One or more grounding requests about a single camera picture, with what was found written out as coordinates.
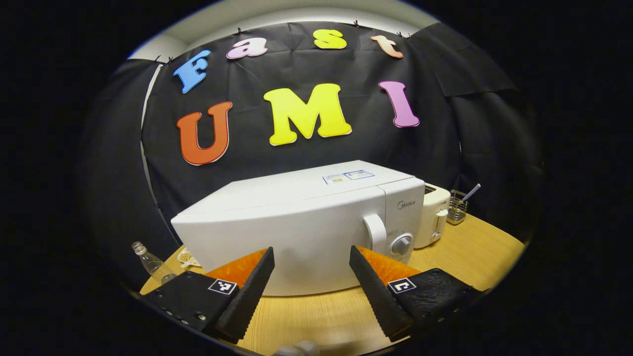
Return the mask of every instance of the foam letter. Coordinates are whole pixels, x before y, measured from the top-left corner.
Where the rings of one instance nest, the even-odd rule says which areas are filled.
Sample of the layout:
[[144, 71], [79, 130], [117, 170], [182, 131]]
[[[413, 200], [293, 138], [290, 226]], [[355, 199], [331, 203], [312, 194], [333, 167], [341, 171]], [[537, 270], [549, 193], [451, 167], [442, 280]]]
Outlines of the foam letter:
[[336, 30], [316, 30], [312, 35], [316, 38], [315, 44], [323, 49], [342, 49], [348, 43], [342, 38], [343, 34]]
[[192, 165], [204, 165], [215, 162], [224, 155], [229, 146], [229, 116], [227, 113], [233, 103], [225, 101], [213, 105], [207, 111], [213, 117], [215, 141], [210, 147], [200, 148], [197, 140], [197, 122], [202, 114], [190, 113], [178, 120], [176, 126], [180, 129], [180, 150], [182, 158]]
[[261, 56], [268, 51], [268, 48], [266, 48], [266, 39], [261, 37], [239, 41], [234, 44], [233, 47], [234, 48], [227, 53], [227, 58], [230, 60], [236, 60], [244, 56]]
[[270, 136], [270, 144], [278, 146], [297, 141], [297, 134], [290, 131], [290, 120], [303, 137], [309, 139], [314, 133], [317, 117], [321, 119], [318, 134], [322, 137], [347, 135], [352, 127], [345, 122], [336, 84], [319, 84], [314, 87], [308, 104], [304, 103], [288, 88], [275, 89], [264, 94], [273, 110], [275, 134]]
[[413, 127], [420, 125], [420, 119], [411, 112], [411, 106], [406, 100], [406, 96], [404, 96], [404, 84], [400, 82], [380, 82], [378, 85], [387, 91], [391, 105], [394, 107], [396, 112], [396, 118], [394, 118], [395, 126]]
[[209, 54], [211, 54], [211, 51], [205, 49], [174, 71], [173, 74], [178, 75], [182, 81], [182, 94], [190, 91], [191, 88], [195, 87], [196, 84], [200, 83], [204, 79], [206, 73], [198, 73], [197, 71], [206, 68], [207, 62], [203, 57], [206, 57]]
[[402, 53], [396, 51], [393, 48], [393, 46], [395, 46], [396, 43], [392, 40], [387, 39], [385, 36], [378, 35], [378, 36], [371, 36], [369, 38], [373, 39], [374, 41], [378, 41], [380, 48], [382, 48], [382, 50], [385, 51], [385, 53], [387, 53], [389, 56], [392, 56], [393, 58], [404, 57]]

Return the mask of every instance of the blue letter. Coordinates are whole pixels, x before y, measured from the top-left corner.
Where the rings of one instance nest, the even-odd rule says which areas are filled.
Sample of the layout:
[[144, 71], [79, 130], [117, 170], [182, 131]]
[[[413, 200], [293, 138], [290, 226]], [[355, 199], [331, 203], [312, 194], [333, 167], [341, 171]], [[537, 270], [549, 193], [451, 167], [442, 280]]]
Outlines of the blue letter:
[[182, 81], [182, 94], [190, 91], [191, 88], [195, 87], [196, 84], [200, 83], [204, 79], [206, 73], [198, 73], [197, 70], [206, 68], [207, 63], [203, 57], [206, 57], [209, 54], [211, 54], [211, 51], [205, 49], [174, 71], [173, 74], [178, 75]]

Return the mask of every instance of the white toaster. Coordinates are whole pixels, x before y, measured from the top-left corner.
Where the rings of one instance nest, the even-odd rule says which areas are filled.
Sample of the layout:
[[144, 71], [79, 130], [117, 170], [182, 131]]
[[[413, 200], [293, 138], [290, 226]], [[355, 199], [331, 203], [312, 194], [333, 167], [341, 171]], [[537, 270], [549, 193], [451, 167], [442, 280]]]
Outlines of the white toaster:
[[426, 247], [442, 237], [448, 216], [451, 193], [432, 184], [424, 188], [424, 208], [414, 248]]
[[324, 293], [358, 285], [352, 245], [408, 262], [424, 193], [412, 175], [353, 161], [232, 182], [172, 225], [205, 270], [272, 246], [264, 295]]

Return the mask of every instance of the letter m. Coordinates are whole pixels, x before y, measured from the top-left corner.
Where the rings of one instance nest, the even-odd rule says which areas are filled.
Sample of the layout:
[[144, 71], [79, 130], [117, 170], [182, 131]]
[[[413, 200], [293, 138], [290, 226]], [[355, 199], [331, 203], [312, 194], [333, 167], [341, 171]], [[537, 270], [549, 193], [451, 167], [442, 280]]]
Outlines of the letter m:
[[352, 132], [345, 122], [336, 84], [319, 84], [312, 90], [308, 103], [304, 103], [288, 88], [275, 89], [264, 94], [273, 110], [275, 134], [270, 136], [270, 144], [279, 146], [297, 141], [297, 134], [290, 130], [290, 121], [299, 129], [303, 137], [309, 139], [314, 133], [317, 117], [321, 119], [318, 134], [321, 137], [341, 136]]

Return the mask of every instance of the midea logo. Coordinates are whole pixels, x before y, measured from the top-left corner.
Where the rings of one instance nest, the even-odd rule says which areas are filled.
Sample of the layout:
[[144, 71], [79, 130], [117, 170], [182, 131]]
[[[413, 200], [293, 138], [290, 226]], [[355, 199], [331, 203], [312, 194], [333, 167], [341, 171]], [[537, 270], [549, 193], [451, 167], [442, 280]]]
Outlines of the midea logo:
[[407, 203], [401, 201], [401, 202], [398, 203], [398, 210], [401, 210], [402, 208], [408, 207], [409, 205], [413, 205], [413, 204], [415, 204], [415, 200], [414, 201], [409, 201]]

